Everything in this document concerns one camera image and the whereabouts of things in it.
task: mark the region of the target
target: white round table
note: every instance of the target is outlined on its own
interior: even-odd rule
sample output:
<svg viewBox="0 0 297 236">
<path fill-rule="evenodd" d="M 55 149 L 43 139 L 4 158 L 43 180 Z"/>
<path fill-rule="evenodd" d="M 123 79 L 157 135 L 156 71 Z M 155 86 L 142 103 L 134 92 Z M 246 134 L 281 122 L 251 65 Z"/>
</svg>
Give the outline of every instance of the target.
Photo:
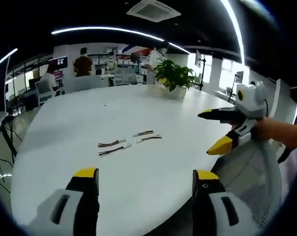
<svg viewBox="0 0 297 236">
<path fill-rule="evenodd" d="M 98 236 L 144 235 L 191 197 L 194 169 L 211 170 L 217 156 L 206 151 L 229 130 L 205 120 L 205 109 L 231 104 L 191 88 L 169 100 L 163 88 L 96 88 L 49 99 L 31 123 L 12 174 L 15 220 L 28 224 L 56 189 L 80 169 L 99 168 Z M 147 130 L 163 139 L 137 144 Z M 97 143 L 127 139 L 132 146 L 104 158 Z"/>
</svg>

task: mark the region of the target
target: air conditioner vent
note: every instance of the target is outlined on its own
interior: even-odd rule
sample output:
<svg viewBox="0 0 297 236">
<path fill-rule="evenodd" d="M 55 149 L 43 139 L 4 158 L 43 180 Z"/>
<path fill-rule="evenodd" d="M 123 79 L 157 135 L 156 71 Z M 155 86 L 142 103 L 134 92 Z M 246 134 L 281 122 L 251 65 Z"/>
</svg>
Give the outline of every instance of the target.
<svg viewBox="0 0 297 236">
<path fill-rule="evenodd" d="M 139 17 L 152 22 L 161 22 L 181 14 L 171 7 L 156 1 L 156 0 L 142 0 L 134 5 L 127 15 Z"/>
</svg>

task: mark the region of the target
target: white flower pot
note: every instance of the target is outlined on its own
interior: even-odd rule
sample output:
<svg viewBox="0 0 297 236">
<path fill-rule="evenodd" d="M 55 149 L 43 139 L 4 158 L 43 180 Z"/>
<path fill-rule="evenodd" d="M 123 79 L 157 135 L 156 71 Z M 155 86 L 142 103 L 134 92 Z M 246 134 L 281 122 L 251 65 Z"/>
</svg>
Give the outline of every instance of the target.
<svg viewBox="0 0 297 236">
<path fill-rule="evenodd" d="M 170 99 L 181 99 L 184 98 L 185 94 L 186 88 L 176 86 L 176 88 L 171 92 L 169 91 L 169 88 L 166 88 L 166 97 Z"/>
</svg>

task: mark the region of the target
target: black ceiling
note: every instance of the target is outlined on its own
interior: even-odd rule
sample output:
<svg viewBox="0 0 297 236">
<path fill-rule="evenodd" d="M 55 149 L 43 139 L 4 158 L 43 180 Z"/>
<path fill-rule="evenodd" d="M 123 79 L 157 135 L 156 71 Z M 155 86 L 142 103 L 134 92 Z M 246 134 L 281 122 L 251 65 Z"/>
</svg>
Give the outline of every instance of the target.
<svg viewBox="0 0 297 236">
<path fill-rule="evenodd" d="M 160 23 L 128 16 L 125 13 L 139 0 L 93 1 L 83 6 L 55 1 L 38 4 L 0 3 L 0 58 L 13 48 L 18 64 L 38 54 L 51 52 L 61 44 L 117 42 L 152 47 L 153 40 L 122 32 L 85 31 L 51 35 L 51 31 L 77 26 L 113 26 L 153 34 L 179 45 L 197 45 L 239 52 L 237 37 L 226 9 L 219 0 L 160 0 L 181 16 Z M 263 1 L 276 18 L 271 26 L 245 0 L 229 0 L 242 32 L 245 54 L 259 62 L 248 62 L 254 70 L 274 79 L 284 78 L 297 85 L 297 5 L 289 1 Z"/>
</svg>

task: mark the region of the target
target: curved led light strip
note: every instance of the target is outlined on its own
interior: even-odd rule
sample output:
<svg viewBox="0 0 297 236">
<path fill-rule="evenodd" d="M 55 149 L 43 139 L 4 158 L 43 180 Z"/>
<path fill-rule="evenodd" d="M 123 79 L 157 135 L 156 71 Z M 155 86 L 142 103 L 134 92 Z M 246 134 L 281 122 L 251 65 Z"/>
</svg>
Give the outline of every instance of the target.
<svg viewBox="0 0 297 236">
<path fill-rule="evenodd" d="M 148 37 L 148 38 L 152 38 L 155 39 L 157 41 L 163 42 L 164 39 L 147 34 L 147 33 L 142 33 L 139 31 L 134 31 L 134 30 L 129 30 L 129 29 L 122 29 L 122 28 L 116 28 L 116 27 L 103 27 L 103 26 L 89 26 L 89 27 L 75 27 L 75 28 L 68 28 L 68 29 L 60 29 L 60 30 L 56 30 L 51 32 L 52 35 L 55 34 L 60 34 L 60 33 L 65 33 L 65 32 L 70 32 L 70 31 L 77 31 L 77 30 L 115 30 L 115 31 L 122 31 L 122 32 L 126 32 L 126 33 L 133 33 L 133 34 L 137 34 L 137 35 L 141 35 L 144 37 Z M 174 43 L 169 43 L 170 45 L 172 45 L 175 48 L 178 48 L 179 50 L 182 50 L 185 53 L 190 54 L 187 50 L 183 49 L 182 47 L 174 44 Z"/>
<path fill-rule="evenodd" d="M 9 56 L 11 56 L 13 53 L 15 53 L 17 51 L 17 48 L 16 49 L 13 49 L 11 52 L 9 52 L 8 54 L 6 54 L 1 60 L 0 60 L 0 64 L 5 60 L 7 59 Z"/>
<path fill-rule="evenodd" d="M 234 13 L 234 11 L 232 9 L 232 6 L 228 2 L 228 0 L 221 0 L 221 2 L 223 3 L 224 7 L 226 8 L 226 10 L 228 12 L 229 17 L 232 20 L 234 30 L 235 30 L 236 36 L 237 36 L 239 49 L 240 49 L 241 64 L 245 65 L 245 52 L 244 52 L 242 36 L 241 36 L 241 32 L 240 32 L 240 28 L 239 28 L 239 24 L 238 24 L 236 15 L 235 15 L 235 13 Z"/>
</svg>

